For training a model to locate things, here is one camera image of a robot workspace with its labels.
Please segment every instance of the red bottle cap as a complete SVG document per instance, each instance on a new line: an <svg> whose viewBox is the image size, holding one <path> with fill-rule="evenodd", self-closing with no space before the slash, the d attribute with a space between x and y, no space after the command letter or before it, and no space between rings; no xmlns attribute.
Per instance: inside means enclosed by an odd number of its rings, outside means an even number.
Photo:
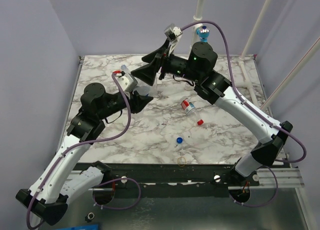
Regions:
<svg viewBox="0 0 320 230"><path fill-rule="evenodd" d="M201 124L203 124L204 121L201 119L200 121L197 122L197 124L200 126Z"/></svg>

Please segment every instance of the blue cap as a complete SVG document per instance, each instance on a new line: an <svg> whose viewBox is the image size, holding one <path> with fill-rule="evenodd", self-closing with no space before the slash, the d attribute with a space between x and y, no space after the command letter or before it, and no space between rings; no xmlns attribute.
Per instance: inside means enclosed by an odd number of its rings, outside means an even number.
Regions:
<svg viewBox="0 0 320 230"><path fill-rule="evenodd" d="M178 144L182 143L182 142L183 142L182 137L178 137L178 138L176 139L176 142L177 142Z"/></svg>

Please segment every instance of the gray wall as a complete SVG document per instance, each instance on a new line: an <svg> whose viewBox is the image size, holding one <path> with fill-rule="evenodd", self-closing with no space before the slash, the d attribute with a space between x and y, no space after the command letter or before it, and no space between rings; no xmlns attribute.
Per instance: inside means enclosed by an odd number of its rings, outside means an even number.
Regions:
<svg viewBox="0 0 320 230"><path fill-rule="evenodd" d="M81 55L146 54L165 40L164 29L182 27L195 14L197 0L50 0L73 46ZM245 47L265 0L206 0L203 19L218 23L227 37L231 54ZM249 54L259 49L287 0L273 0ZM225 47L217 30L210 43L219 54ZM190 31L176 49L187 53Z"/></svg>
<svg viewBox="0 0 320 230"><path fill-rule="evenodd" d="M26 227L15 199L53 157L79 59L49 0L0 0L0 223Z"/></svg>
<svg viewBox="0 0 320 230"><path fill-rule="evenodd" d="M290 0L277 24L258 53L258 70L267 95L293 69L320 36L319 0ZM309 201L320 226L320 51L271 105L274 116L293 124L293 134L307 148L306 159L299 163ZM293 140L286 144L290 158L301 157L302 150Z"/></svg>

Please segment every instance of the marble table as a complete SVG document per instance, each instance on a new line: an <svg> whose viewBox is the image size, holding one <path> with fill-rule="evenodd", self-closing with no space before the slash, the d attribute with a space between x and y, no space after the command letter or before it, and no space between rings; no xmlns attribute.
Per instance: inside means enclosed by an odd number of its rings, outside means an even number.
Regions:
<svg viewBox="0 0 320 230"><path fill-rule="evenodd" d="M70 108L66 128L81 106L80 97L86 85L99 82L107 93L118 91L111 73L125 64L134 70L143 63L142 55L96 55L86 56ZM236 57L231 59L235 82L242 82L240 66ZM256 97L261 105L265 101L261 83L252 57L244 61L252 80ZM227 58L220 56L214 68L227 78ZM184 82L176 82L170 75L157 80L157 96L144 109L143 116L132 116L130 128L122 137L109 142L95 143L80 159L81 163L102 161L104 163L176 164L184 157L188 164L234 164L249 153L257 144L255 136L240 122L224 110L210 105L197 96L196 92L184 89ZM249 91L239 88L249 100ZM201 114L204 124L197 126L184 113L180 99L187 96ZM114 114L109 121L117 118ZM120 133L127 124L127 111L114 123L107 124L100 138ZM182 144L176 139L183 138Z"/></svg>

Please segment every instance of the blue joint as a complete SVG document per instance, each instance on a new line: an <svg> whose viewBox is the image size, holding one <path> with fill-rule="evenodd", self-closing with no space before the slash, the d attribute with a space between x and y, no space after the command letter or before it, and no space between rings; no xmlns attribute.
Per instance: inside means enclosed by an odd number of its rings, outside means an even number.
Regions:
<svg viewBox="0 0 320 230"><path fill-rule="evenodd" d="M199 36L200 41L206 43L210 34L210 29L207 26L198 27L196 34Z"/></svg>

